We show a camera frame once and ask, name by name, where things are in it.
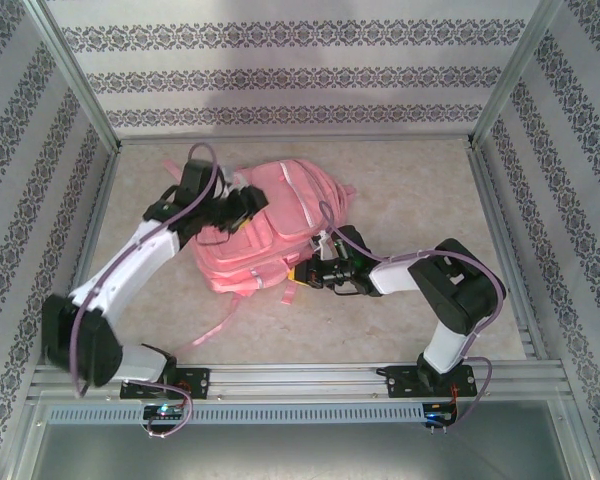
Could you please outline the pink student backpack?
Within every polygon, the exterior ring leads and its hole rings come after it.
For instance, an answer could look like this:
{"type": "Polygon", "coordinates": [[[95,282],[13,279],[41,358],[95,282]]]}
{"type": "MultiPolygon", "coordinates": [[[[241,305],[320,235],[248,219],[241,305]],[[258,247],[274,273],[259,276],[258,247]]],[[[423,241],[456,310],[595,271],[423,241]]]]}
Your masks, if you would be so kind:
{"type": "Polygon", "coordinates": [[[269,204],[246,228],[232,235],[205,227],[188,242],[209,288],[233,295],[228,315],[213,329],[177,349],[196,347],[229,322],[240,300],[282,282],[287,284],[282,302],[293,301],[297,286],[288,280],[293,268],[312,256],[311,237],[328,230],[319,209],[324,201],[334,223],[345,224],[356,189],[344,185],[306,160],[286,159],[238,169],[241,185],[261,189],[269,204]]]}

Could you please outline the grey metal sheet panel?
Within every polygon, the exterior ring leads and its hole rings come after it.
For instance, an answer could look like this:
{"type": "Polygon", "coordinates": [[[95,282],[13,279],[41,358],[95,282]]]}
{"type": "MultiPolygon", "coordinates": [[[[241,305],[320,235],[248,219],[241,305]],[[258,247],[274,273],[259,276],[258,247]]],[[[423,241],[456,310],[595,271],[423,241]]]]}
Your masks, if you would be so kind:
{"type": "Polygon", "coordinates": [[[480,404],[447,432],[417,423],[51,425],[31,480],[598,480],[542,402],[480,404]]]}

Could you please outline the small controller circuit board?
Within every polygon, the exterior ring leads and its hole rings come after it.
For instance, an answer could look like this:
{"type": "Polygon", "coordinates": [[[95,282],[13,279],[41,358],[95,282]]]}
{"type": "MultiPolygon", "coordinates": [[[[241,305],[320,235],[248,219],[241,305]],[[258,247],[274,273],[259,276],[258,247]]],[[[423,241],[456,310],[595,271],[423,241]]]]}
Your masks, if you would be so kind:
{"type": "Polygon", "coordinates": [[[177,405],[149,405],[143,410],[143,419],[176,421],[183,418],[184,409],[177,405]]]}
{"type": "Polygon", "coordinates": [[[424,404],[423,412],[427,427],[449,427],[456,422],[458,417],[458,408],[455,403],[424,404]]]}

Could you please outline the aluminium frame rail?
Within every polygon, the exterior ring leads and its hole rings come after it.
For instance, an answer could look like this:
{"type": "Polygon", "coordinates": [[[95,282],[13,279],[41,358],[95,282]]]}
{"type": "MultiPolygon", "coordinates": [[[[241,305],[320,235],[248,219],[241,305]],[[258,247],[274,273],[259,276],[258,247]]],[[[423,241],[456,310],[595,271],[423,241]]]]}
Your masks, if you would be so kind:
{"type": "Polygon", "coordinates": [[[316,142],[402,142],[402,141],[446,141],[467,142],[468,134],[389,134],[389,135],[141,135],[120,140],[122,147],[144,145],[188,144],[203,142],[212,145],[228,143],[316,143],[316,142]]]}
{"type": "Polygon", "coordinates": [[[41,339],[44,363],[64,372],[69,369],[68,343],[70,327],[63,325],[63,309],[68,306],[68,295],[89,279],[89,271],[106,213],[118,160],[119,154],[113,153],[107,160],[107,164],[99,177],[94,202],[89,216],[86,218],[86,230],[81,237],[81,248],[77,264],[68,287],[64,292],[54,294],[43,306],[41,339]]]}
{"type": "Polygon", "coordinates": [[[494,244],[502,280],[507,288],[507,302],[515,318],[525,355],[532,360],[549,360],[551,355],[545,348],[484,157],[473,147],[469,147],[466,153],[494,244]]]}

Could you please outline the aluminium mounting rail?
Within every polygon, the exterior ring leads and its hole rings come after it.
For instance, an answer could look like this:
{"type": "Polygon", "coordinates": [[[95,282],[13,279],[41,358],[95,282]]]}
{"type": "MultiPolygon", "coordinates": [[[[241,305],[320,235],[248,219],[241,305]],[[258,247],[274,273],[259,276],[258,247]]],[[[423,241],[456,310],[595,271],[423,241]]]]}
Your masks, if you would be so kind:
{"type": "MultiPolygon", "coordinates": [[[[559,361],[495,361],[487,367],[470,363],[484,400],[553,400],[572,396],[559,361]]],[[[207,399],[247,401],[353,401],[387,399],[379,363],[209,365],[207,399]]]]}

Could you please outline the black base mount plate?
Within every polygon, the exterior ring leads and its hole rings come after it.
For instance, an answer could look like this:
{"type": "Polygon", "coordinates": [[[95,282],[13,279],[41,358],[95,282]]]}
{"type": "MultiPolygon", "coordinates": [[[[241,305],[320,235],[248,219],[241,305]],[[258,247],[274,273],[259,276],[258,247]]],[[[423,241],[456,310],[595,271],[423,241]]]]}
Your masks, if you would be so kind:
{"type": "Polygon", "coordinates": [[[439,374],[435,370],[415,365],[386,366],[376,369],[376,374],[386,381],[390,398],[477,396],[474,372],[469,365],[457,365],[450,372],[439,374]]]}
{"type": "MultiPolygon", "coordinates": [[[[206,368],[176,367],[164,374],[159,383],[171,385],[189,393],[190,397],[206,399],[210,383],[210,370],[206,368]]],[[[120,388],[121,399],[168,399],[183,400],[184,397],[178,392],[163,387],[147,387],[137,383],[126,383],[120,388]]]]}

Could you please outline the aluminium frame post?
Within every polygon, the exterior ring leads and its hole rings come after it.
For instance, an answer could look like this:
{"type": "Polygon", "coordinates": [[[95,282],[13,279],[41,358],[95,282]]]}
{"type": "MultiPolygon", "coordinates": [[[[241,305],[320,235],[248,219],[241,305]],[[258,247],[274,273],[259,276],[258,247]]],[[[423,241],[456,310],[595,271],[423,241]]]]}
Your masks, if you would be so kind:
{"type": "Polygon", "coordinates": [[[507,103],[509,95],[524,73],[533,52],[553,22],[562,3],[563,0],[539,0],[513,54],[469,135],[469,144],[473,150],[477,150],[489,136],[493,124],[507,103]]]}
{"type": "Polygon", "coordinates": [[[21,0],[25,10],[36,25],[68,86],[76,95],[109,153],[117,154],[120,140],[100,105],[86,74],[72,52],[60,26],[45,0],[21,0]]]}
{"type": "Polygon", "coordinates": [[[600,480],[600,469],[576,402],[559,398],[549,407],[569,479],[600,480]]]}
{"type": "Polygon", "coordinates": [[[47,406],[27,398],[6,453],[0,458],[0,480],[31,480],[47,427],[47,406]]]}

